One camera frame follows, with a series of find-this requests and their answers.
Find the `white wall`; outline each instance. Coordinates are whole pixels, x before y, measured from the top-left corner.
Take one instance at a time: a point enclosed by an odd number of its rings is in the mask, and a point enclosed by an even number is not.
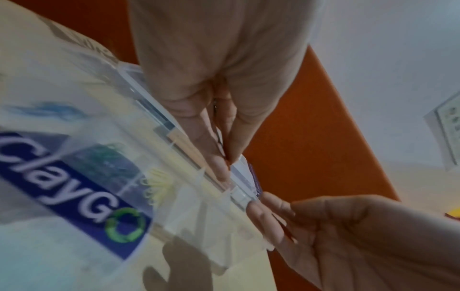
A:
[[[460,187],[439,186],[460,174],[444,170],[424,121],[460,91],[460,1],[329,0],[325,9],[312,46],[401,198],[439,195],[449,203],[435,210],[460,208]]]

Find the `blue label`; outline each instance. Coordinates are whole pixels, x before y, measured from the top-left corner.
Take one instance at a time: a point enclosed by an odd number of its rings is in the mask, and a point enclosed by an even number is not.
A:
[[[122,259],[151,219],[17,133],[0,133],[0,176]]]

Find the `hand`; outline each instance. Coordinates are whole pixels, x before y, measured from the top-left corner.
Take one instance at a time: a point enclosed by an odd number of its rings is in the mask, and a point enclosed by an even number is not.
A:
[[[263,193],[260,200],[248,205],[251,221],[291,268],[325,291],[460,290],[458,221],[377,196],[289,204]]]
[[[322,3],[129,2],[150,93],[176,118],[218,180],[229,180],[230,164],[294,80]]]

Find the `plastic container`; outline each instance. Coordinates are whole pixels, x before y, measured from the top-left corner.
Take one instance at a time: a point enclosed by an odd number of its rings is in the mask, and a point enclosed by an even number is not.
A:
[[[270,248],[241,210],[254,195],[216,185],[191,163],[115,63],[31,28],[7,5],[0,289],[91,290],[122,270],[148,235],[179,236],[221,268]]]

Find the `orange surface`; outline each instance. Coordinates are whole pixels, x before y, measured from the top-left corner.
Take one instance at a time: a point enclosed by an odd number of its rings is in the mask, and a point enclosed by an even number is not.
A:
[[[14,2],[97,40],[123,61],[137,62],[124,0]],[[287,201],[370,193],[396,199],[311,48],[245,156],[262,188]],[[269,256],[280,291],[315,290],[276,252]]]

